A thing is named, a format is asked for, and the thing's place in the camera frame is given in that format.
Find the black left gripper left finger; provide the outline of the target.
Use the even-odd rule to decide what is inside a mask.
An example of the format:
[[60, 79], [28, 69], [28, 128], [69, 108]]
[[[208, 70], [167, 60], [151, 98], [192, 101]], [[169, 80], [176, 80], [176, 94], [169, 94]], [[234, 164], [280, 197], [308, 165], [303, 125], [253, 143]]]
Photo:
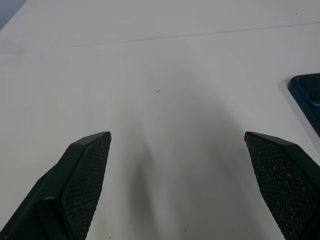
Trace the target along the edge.
[[66, 149], [23, 199], [2, 240], [84, 240], [101, 196], [111, 133], [85, 136]]

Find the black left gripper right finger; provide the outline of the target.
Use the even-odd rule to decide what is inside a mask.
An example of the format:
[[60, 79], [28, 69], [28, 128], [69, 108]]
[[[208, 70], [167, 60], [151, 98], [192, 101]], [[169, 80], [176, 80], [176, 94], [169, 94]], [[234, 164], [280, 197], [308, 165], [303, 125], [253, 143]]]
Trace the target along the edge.
[[286, 240], [320, 238], [320, 167], [297, 144], [244, 135], [259, 191]]

